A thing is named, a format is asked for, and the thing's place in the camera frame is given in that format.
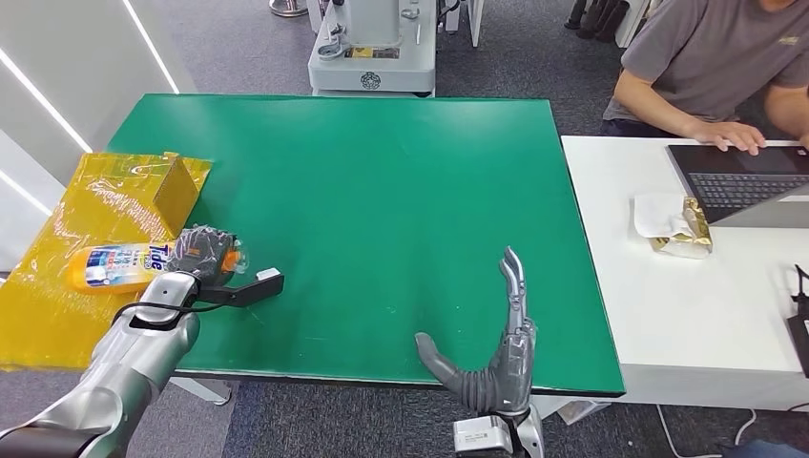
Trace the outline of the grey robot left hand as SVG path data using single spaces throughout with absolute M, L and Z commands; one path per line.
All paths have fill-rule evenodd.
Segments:
M 203 285 L 220 286 L 243 273 L 247 264 L 235 234 L 197 225 L 181 231 L 170 252 L 167 271 L 188 273 Z

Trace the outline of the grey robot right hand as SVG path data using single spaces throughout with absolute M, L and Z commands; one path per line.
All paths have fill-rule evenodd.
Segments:
M 499 268 L 507 286 L 508 319 L 488 366 L 462 369 L 425 332 L 414 339 L 423 366 L 463 406 L 513 416 L 529 410 L 536 325 L 528 316 L 524 267 L 511 247 L 505 248 Z

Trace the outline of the person's right hand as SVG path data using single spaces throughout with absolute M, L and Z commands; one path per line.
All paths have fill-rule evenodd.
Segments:
M 716 146 L 728 152 L 731 146 L 757 156 L 766 147 L 763 134 L 755 127 L 738 122 L 707 122 L 696 120 L 682 129 L 682 133 L 704 144 Z

